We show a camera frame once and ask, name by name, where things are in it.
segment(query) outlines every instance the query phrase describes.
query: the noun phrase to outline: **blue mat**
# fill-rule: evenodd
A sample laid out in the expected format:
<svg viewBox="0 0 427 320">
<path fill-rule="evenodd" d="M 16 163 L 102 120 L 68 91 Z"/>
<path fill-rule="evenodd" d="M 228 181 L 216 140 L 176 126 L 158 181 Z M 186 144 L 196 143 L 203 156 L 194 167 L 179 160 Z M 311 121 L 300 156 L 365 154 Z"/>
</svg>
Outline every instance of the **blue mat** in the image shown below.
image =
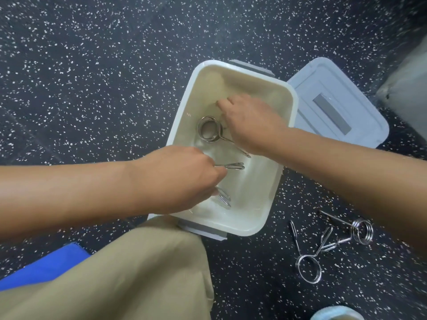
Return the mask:
<svg viewBox="0 0 427 320">
<path fill-rule="evenodd" d="M 89 256 L 78 244 L 68 244 L 0 280 L 0 291 L 54 280 Z"/>
</svg>

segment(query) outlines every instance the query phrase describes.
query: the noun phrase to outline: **hand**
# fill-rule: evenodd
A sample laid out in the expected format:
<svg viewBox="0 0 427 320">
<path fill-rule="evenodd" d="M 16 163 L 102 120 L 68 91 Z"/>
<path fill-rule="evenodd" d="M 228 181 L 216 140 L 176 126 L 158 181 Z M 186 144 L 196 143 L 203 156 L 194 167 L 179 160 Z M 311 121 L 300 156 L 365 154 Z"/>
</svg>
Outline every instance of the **hand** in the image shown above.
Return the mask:
<svg viewBox="0 0 427 320">
<path fill-rule="evenodd" d="M 267 103 L 247 94 L 218 100 L 216 105 L 223 112 L 233 141 L 251 154 L 267 156 L 273 140 L 287 128 Z"/>
<path fill-rule="evenodd" d="M 227 175 L 195 147 L 166 146 L 128 163 L 137 205 L 147 213 L 191 209 L 217 195 L 215 186 Z"/>
</svg>

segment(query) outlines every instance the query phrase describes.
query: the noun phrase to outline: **lid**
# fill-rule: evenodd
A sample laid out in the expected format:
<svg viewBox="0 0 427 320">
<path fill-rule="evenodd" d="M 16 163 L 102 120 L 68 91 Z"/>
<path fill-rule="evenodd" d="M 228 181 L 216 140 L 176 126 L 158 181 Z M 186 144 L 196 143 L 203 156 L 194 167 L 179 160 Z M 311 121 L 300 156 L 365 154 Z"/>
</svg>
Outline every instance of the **lid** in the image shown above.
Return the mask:
<svg viewBox="0 0 427 320">
<path fill-rule="evenodd" d="M 299 96 L 296 128 L 370 148 L 386 140 L 385 118 L 330 59 L 312 60 L 288 83 Z"/>
</svg>

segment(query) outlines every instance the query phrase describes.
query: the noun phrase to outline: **black floor with white specks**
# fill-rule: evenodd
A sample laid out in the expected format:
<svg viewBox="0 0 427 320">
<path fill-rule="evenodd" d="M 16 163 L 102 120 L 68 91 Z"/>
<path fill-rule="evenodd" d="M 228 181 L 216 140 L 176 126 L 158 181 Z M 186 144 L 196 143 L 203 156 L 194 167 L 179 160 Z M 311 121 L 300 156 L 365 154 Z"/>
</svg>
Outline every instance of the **black floor with white specks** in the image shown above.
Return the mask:
<svg viewBox="0 0 427 320">
<path fill-rule="evenodd" d="M 423 0 L 0 0 L 0 163 L 130 160 L 166 143 L 194 67 L 239 59 L 289 79 L 332 59 L 368 96 L 427 24 Z M 425 159 L 425 143 L 388 109 L 381 149 Z M 355 218 L 333 193 L 285 170 L 265 227 L 204 239 L 213 319 L 309 319 L 344 304 L 366 319 L 425 319 L 427 265 L 376 227 L 369 246 L 323 254 L 323 280 L 302 282 L 288 221 L 312 251 L 316 209 Z M 6 276 L 69 242 L 94 253 L 143 218 L 0 245 Z"/>
</svg>

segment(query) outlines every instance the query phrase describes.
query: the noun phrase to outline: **khaki trousers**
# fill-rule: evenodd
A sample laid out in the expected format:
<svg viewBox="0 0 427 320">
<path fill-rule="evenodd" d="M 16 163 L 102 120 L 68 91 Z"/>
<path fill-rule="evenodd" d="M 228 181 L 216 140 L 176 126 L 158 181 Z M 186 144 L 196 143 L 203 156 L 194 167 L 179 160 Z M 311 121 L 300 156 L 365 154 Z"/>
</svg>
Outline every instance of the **khaki trousers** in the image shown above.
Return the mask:
<svg viewBox="0 0 427 320">
<path fill-rule="evenodd" d="M 2 320 L 210 319 L 200 237 L 157 217 L 57 279 L 0 292 Z"/>
</svg>

